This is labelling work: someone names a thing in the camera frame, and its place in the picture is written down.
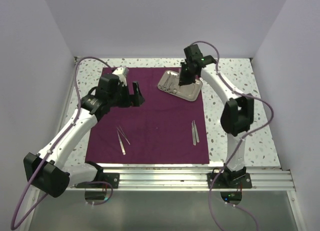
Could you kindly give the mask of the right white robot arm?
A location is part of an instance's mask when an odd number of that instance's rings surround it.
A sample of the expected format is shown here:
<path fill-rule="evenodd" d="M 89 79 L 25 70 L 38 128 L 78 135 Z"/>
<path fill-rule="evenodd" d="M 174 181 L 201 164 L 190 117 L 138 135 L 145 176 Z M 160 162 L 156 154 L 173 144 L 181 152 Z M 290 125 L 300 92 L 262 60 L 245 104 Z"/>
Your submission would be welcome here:
<path fill-rule="evenodd" d="M 208 63 L 203 58 L 197 63 L 183 61 L 179 72 L 179 85 L 190 85 L 196 77 L 202 78 L 215 91 L 224 108 L 220 125 L 227 134 L 227 157 L 224 163 L 223 183 L 235 187 L 246 174 L 245 135 L 254 121 L 254 99 L 244 94 L 231 81 L 216 70 L 217 64 Z"/>

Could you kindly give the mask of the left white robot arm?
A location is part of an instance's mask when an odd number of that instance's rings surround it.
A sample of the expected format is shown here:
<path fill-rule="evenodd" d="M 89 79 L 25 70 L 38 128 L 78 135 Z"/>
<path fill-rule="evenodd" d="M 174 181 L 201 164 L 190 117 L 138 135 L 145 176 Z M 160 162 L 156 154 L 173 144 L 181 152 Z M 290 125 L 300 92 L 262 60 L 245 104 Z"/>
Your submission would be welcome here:
<path fill-rule="evenodd" d="M 67 124 L 37 154 L 28 153 L 23 159 L 28 182 L 44 193 L 57 198 L 76 183 L 89 183 L 92 187 L 103 184 L 104 175 L 97 164 L 85 163 L 79 174 L 68 171 L 65 163 L 83 136 L 90 131 L 111 108 L 139 107 L 143 98 L 138 82 L 133 82 L 133 93 L 127 84 L 127 68 L 117 68 L 103 74 L 78 104 Z"/>

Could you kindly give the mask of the steel scissors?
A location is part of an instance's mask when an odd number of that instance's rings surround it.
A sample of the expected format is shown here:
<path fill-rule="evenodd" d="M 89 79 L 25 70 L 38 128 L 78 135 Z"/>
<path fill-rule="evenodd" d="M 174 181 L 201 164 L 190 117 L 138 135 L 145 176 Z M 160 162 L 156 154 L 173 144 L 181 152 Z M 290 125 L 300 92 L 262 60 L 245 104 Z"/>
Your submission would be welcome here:
<path fill-rule="evenodd" d="M 175 92 L 174 84 L 177 76 L 171 73 L 167 76 L 163 84 L 158 84 L 158 88 L 166 93 L 173 94 Z"/>

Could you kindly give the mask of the purple cloth wrap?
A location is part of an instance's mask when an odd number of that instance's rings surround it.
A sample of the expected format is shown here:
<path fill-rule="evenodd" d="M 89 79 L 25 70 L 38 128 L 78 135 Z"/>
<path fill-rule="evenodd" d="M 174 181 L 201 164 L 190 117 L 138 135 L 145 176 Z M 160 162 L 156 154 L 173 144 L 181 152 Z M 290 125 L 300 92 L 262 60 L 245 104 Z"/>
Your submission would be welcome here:
<path fill-rule="evenodd" d="M 138 82 L 140 107 L 111 108 L 91 129 L 86 161 L 99 164 L 208 164 L 203 97 L 195 101 L 165 93 L 157 85 L 166 68 L 131 67 L 128 86 Z M 126 155 L 122 154 L 117 130 Z"/>

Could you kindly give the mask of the thin steel forceps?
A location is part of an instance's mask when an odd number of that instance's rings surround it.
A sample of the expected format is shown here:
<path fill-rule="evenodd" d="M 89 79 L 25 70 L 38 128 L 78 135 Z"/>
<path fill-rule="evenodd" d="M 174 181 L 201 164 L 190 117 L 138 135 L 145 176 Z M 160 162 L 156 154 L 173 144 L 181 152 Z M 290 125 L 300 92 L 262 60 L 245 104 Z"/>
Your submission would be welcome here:
<path fill-rule="evenodd" d="M 119 126 L 119 127 L 118 127 L 118 129 L 119 129 L 119 132 L 120 132 L 120 133 L 122 134 L 122 136 L 124 137 L 124 139 L 126 140 L 126 142 L 130 145 L 131 143 L 129 142 L 129 140 L 128 140 L 127 136 L 125 135 L 125 133 L 124 133 L 124 131 L 123 131 L 122 127 L 121 127 L 121 126 Z"/>

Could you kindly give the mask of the steel instrument tray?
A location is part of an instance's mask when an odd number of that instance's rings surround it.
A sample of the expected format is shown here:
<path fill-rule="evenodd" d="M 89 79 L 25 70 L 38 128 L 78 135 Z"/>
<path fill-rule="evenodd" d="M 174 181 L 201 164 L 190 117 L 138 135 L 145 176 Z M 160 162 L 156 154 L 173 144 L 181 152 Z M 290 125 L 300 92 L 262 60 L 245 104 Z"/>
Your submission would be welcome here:
<path fill-rule="evenodd" d="M 201 88 L 203 86 L 203 83 L 200 80 L 196 79 L 195 83 L 179 86 L 179 73 L 173 70 L 166 70 L 163 73 L 162 77 L 160 78 L 160 81 L 158 82 L 158 84 L 163 84 L 163 82 L 165 81 L 165 79 L 168 77 L 169 74 L 172 74 L 173 76 L 177 76 L 174 82 L 175 92 L 174 93 L 165 92 L 165 93 L 189 102 L 194 102 L 198 98 Z"/>

